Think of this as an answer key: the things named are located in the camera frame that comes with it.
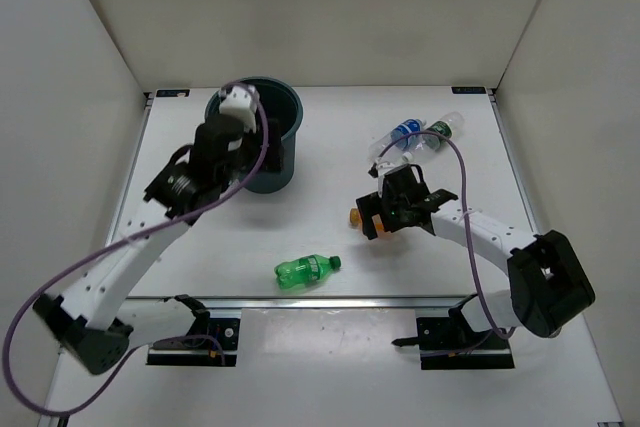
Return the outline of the orange juice bottle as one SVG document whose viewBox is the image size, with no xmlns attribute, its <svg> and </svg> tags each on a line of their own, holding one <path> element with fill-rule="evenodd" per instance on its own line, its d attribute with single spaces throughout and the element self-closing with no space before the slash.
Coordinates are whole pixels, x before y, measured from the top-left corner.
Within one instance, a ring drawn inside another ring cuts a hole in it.
<svg viewBox="0 0 640 427">
<path fill-rule="evenodd" d="M 383 234 L 385 232 L 384 225 L 381 221 L 381 218 L 378 214 L 372 217 L 374 227 L 378 234 Z M 362 218 L 360 216 L 359 210 L 357 208 L 351 208 L 349 212 L 349 226 L 353 229 L 357 229 L 359 231 L 362 230 Z"/>
</svg>

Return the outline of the green plastic soda bottle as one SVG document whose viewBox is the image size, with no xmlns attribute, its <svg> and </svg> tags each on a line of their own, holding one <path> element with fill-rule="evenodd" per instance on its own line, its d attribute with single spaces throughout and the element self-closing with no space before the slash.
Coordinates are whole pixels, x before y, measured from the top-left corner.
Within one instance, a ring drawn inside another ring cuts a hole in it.
<svg viewBox="0 0 640 427">
<path fill-rule="evenodd" d="M 339 256 L 324 257 L 313 254 L 277 265 L 274 274 L 279 288 L 289 290 L 322 282 L 341 266 Z"/>
</svg>

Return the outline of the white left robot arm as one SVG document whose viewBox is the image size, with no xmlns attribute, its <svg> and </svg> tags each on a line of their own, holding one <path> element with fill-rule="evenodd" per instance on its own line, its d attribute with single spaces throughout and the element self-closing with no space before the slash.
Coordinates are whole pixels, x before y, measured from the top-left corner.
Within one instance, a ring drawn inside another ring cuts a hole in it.
<svg viewBox="0 0 640 427">
<path fill-rule="evenodd" d="M 64 292 L 43 293 L 33 309 L 54 337 L 92 375 L 110 370 L 135 347 L 177 337 L 188 347 L 210 333 L 205 306 L 186 294 L 134 309 L 123 303 L 161 254 L 216 202 L 257 159 L 280 172 L 282 124 L 270 118 L 255 131 L 229 115 L 200 124 L 193 143 L 178 148 L 146 187 L 139 210 L 123 233 L 124 244 L 96 262 Z"/>
</svg>

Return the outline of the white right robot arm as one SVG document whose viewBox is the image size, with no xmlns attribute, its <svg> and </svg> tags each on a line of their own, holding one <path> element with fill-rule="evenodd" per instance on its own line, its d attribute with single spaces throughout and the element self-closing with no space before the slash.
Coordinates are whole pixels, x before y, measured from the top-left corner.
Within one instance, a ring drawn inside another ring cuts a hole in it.
<svg viewBox="0 0 640 427">
<path fill-rule="evenodd" d="M 470 347 L 487 331 L 523 328 L 540 338 L 560 333 L 596 300 L 569 239 L 551 230 L 535 234 L 465 208 L 450 191 L 431 191 L 409 166 L 393 169 L 379 188 L 357 199 L 362 232 L 370 240 L 380 232 L 420 228 L 467 249 L 508 279 L 506 290 L 476 291 L 449 311 L 449 334 Z"/>
</svg>

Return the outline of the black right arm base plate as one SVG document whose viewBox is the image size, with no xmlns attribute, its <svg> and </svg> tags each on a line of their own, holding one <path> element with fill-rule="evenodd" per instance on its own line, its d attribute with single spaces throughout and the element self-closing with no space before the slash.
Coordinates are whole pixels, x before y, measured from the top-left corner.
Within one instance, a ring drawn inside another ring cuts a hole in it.
<svg viewBox="0 0 640 427">
<path fill-rule="evenodd" d="M 491 330 L 464 333 L 449 317 L 418 317 L 416 325 L 423 371 L 515 368 L 509 342 Z"/>
</svg>

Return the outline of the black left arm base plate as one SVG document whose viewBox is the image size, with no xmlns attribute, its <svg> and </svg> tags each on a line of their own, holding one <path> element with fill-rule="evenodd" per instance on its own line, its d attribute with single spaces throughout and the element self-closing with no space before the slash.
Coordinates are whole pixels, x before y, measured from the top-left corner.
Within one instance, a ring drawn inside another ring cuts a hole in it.
<svg viewBox="0 0 640 427">
<path fill-rule="evenodd" d="M 235 367 L 240 310 L 212 310 L 204 337 L 176 338 L 152 344 L 146 365 L 155 367 Z"/>
</svg>

